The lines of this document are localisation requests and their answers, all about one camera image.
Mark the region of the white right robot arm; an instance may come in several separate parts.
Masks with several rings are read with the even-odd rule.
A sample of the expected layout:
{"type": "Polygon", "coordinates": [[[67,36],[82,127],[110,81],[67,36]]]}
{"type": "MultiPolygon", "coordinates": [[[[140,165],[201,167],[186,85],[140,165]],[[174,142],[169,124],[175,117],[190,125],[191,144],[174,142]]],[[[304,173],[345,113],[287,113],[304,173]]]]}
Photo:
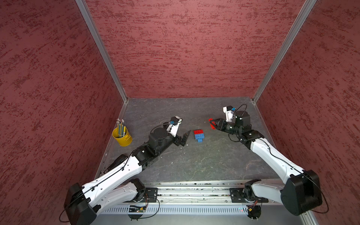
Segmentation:
{"type": "Polygon", "coordinates": [[[259,131],[254,130],[246,111],[239,111],[226,119],[211,119],[216,129],[235,135],[237,141],[258,155],[276,172],[282,184],[269,184],[261,179],[245,183],[243,196],[249,203],[266,198],[284,205],[293,215],[312,211],[326,202],[320,188],[319,176],[312,170],[304,170],[286,158],[259,131]]]}

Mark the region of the red lego brick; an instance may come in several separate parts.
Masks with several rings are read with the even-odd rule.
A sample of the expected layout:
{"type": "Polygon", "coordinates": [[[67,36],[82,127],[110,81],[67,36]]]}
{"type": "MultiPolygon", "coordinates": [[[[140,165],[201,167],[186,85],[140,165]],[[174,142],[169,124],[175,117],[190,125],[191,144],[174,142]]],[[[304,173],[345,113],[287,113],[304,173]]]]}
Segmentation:
{"type": "Polygon", "coordinates": [[[194,134],[195,135],[203,134],[203,130],[202,129],[194,130],[194,134]]]}
{"type": "Polygon", "coordinates": [[[214,122],[214,120],[213,120],[212,118],[209,119],[209,123],[210,123],[211,128],[212,128],[213,130],[216,130],[216,129],[217,129],[217,128],[216,128],[216,123],[214,122]]]}

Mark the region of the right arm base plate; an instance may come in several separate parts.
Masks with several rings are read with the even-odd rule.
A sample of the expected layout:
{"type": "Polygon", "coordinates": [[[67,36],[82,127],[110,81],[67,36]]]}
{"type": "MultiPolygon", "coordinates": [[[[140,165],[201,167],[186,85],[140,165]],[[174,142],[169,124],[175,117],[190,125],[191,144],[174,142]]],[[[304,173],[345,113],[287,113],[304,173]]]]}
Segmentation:
{"type": "Polygon", "coordinates": [[[230,197],[232,203],[268,203],[269,200],[262,197],[256,197],[253,191],[248,188],[230,188],[230,197]]]}

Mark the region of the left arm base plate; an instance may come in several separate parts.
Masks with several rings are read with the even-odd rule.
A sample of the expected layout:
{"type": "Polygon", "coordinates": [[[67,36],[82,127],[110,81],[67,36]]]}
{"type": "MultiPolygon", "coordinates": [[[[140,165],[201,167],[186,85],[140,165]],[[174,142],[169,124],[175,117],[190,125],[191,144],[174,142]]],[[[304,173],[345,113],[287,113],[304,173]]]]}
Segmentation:
{"type": "Polygon", "coordinates": [[[139,200],[133,200],[135,203],[156,203],[158,197],[158,188],[147,187],[139,200]]]}

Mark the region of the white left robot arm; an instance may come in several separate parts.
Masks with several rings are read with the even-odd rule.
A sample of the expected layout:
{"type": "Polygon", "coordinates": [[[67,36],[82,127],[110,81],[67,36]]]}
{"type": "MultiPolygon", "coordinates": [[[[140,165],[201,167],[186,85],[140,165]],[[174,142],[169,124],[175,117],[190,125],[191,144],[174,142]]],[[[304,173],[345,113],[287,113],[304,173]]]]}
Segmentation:
{"type": "Polygon", "coordinates": [[[142,200],[146,188],[135,176],[157,161],[172,144],[185,146],[190,133],[178,136],[158,127],[150,132],[147,142],[103,176],[84,185],[71,185],[64,201],[68,222],[90,225],[100,213],[119,203],[142,200]]]}

